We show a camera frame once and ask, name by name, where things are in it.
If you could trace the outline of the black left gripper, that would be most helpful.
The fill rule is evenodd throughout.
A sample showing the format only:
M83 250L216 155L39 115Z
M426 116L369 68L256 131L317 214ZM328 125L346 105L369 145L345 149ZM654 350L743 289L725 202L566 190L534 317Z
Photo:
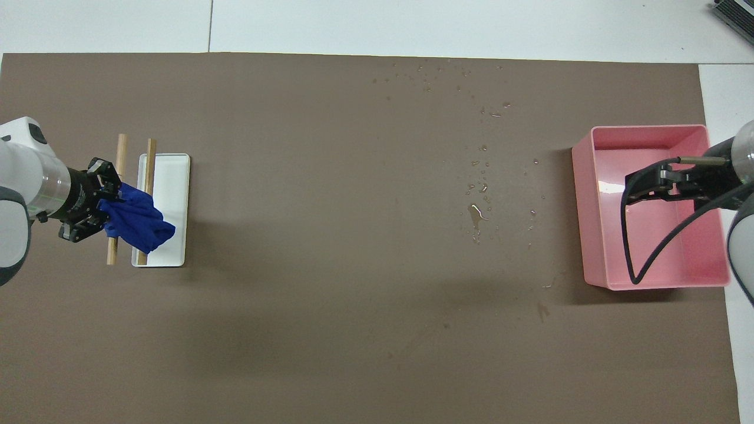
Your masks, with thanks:
M107 220L105 212L98 209L101 194L120 191L122 182L114 164L102 158L92 158L84 171L71 167L67 171L70 190L58 209L58 237L78 243L103 231Z

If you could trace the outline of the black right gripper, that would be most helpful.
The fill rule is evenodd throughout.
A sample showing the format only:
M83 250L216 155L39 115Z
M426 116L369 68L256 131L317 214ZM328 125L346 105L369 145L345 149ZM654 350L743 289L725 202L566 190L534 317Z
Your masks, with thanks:
M681 164L690 165L676 171L672 164L650 167L648 173L633 172L624 178L627 204L641 201L694 201L695 210L721 200L718 208L738 210L747 199L747 191L730 195L743 183L725 157L681 157Z

